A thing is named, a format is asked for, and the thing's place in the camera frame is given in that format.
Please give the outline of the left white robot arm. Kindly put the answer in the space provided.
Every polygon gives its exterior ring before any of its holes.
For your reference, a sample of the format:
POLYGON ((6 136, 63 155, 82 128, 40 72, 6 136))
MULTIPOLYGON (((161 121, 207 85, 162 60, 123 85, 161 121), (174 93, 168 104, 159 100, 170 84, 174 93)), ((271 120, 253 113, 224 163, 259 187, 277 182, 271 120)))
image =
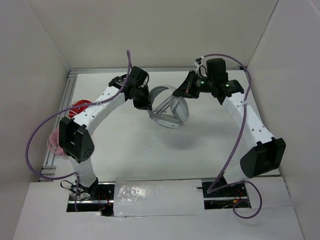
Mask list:
POLYGON ((99 180, 94 173, 91 156, 95 145, 92 135, 96 128, 117 107, 132 100, 135 108, 150 110, 149 74, 134 66, 128 74, 113 78, 92 105, 72 118, 59 122, 58 145, 68 156, 76 172, 76 185, 88 200, 97 197, 99 180))

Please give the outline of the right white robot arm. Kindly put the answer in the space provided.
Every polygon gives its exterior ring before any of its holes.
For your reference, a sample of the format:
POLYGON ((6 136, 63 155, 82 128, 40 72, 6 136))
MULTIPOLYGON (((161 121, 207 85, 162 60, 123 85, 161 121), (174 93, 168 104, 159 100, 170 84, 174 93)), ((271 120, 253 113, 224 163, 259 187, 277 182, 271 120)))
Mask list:
POLYGON ((237 183, 278 169, 286 143, 282 138, 276 138, 253 110, 248 102, 250 89, 244 89, 238 80, 229 79, 225 55, 209 54, 206 58, 206 63, 203 63, 203 57, 195 60, 196 69, 189 71, 173 95, 197 99, 201 93, 210 93, 238 125, 235 145, 207 190, 209 194, 219 190, 223 196, 230 196, 237 183))

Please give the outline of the white grey headphones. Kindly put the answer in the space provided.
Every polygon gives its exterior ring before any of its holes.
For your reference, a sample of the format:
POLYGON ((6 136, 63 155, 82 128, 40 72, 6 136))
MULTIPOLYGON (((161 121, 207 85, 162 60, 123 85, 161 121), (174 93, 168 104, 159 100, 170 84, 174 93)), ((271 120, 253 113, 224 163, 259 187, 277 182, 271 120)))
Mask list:
POLYGON ((189 107, 186 100, 183 97, 173 96, 175 87, 170 85, 159 85, 150 90, 150 101, 154 103, 155 98, 162 92, 170 90, 171 95, 168 96, 163 102, 161 102, 151 112, 148 111, 150 119, 156 122, 158 125, 177 129, 189 119, 189 107))

